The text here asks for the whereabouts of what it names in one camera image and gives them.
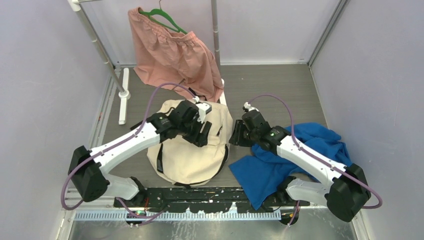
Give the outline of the beige canvas backpack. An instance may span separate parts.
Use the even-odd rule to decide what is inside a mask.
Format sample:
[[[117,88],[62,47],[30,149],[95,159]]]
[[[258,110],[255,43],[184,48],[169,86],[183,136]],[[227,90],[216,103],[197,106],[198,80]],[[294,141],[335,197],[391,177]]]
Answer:
[[[178,135],[147,149],[146,156],[154,171],[173,185],[205,185],[219,174],[228,159],[233,118],[225,95],[210,105],[212,110],[206,120],[211,127],[205,146],[195,146]]]

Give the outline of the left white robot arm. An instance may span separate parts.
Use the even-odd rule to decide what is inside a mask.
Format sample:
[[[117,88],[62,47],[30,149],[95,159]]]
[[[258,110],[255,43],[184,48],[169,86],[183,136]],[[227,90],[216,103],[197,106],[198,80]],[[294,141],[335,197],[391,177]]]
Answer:
[[[207,145],[212,124],[206,116],[211,111],[209,103],[183,100],[165,113],[154,113],[129,133],[107,144],[90,150],[84,146],[75,149],[69,175],[82,201],[113,197],[141,206],[146,193],[140,181],[135,177],[118,177],[110,171],[133,155],[178,135],[197,147]]]

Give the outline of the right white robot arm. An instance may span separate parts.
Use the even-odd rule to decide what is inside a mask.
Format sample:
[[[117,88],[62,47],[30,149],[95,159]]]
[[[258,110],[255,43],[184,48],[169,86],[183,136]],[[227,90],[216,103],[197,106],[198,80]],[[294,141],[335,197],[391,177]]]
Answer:
[[[229,142],[251,149],[229,168],[254,209],[276,195],[283,205],[315,203],[350,222],[371,198],[365,173],[351,162],[340,136],[318,123],[290,131],[270,126],[253,110],[236,120]]]

